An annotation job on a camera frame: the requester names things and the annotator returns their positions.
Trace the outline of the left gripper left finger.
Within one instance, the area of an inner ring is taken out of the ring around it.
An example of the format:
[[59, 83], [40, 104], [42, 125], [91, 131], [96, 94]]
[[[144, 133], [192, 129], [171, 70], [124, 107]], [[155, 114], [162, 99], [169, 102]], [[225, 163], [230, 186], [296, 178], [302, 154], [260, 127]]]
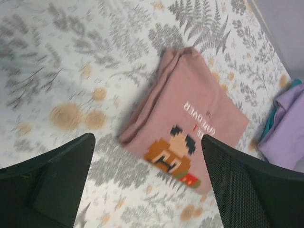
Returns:
[[2, 228], [71, 228], [95, 149], [86, 133], [0, 170]]

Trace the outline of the pink t shirt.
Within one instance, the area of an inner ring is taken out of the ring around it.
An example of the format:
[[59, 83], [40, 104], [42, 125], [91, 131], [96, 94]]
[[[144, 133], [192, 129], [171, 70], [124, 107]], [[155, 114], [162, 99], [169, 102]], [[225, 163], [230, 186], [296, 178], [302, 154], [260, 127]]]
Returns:
[[193, 47], [165, 50], [156, 82], [119, 135], [121, 145], [199, 194], [211, 190], [201, 140], [235, 147], [248, 118]]

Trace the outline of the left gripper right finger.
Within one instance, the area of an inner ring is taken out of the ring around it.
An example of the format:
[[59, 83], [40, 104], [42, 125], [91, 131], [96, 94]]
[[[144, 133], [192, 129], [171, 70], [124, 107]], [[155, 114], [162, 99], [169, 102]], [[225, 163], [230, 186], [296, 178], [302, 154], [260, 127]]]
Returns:
[[302, 228], [304, 175], [240, 152], [210, 135], [203, 155], [223, 226]]

